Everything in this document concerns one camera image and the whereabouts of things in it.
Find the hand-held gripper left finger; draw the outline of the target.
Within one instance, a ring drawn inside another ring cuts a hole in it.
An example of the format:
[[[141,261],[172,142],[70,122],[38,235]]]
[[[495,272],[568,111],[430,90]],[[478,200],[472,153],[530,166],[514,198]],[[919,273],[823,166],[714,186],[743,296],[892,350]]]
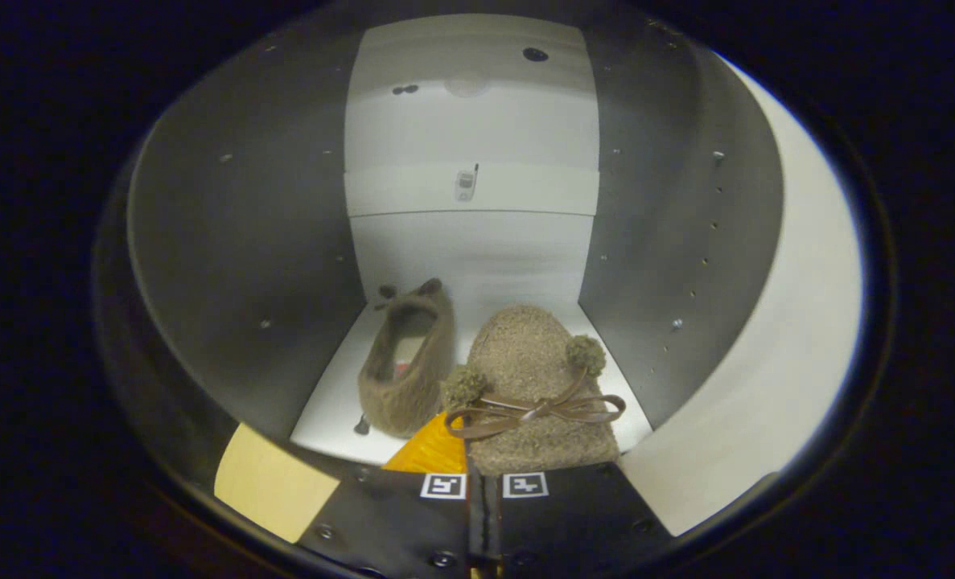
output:
[[[390,458],[322,462],[338,484],[297,545],[341,577],[470,578],[472,483],[463,441],[437,414]]]

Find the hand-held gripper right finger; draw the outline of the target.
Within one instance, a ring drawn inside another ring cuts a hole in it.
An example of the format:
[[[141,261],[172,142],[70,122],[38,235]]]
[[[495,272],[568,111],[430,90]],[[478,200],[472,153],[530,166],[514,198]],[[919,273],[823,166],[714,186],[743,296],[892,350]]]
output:
[[[634,577],[676,544],[617,462],[482,484],[487,577]]]

